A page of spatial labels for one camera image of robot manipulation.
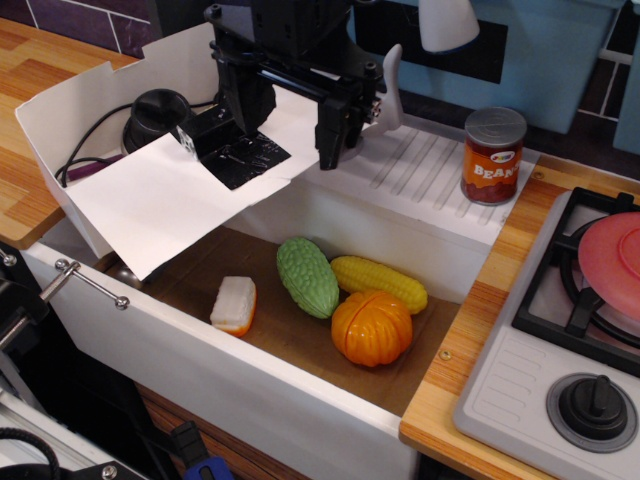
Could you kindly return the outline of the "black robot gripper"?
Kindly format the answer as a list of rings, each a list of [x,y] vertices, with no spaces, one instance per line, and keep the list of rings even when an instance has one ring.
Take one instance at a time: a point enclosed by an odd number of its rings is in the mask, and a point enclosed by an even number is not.
[[[219,91],[254,134],[276,107],[275,86],[318,104],[321,170],[338,166],[374,117],[383,68],[348,33],[354,1],[227,1],[210,5]]]

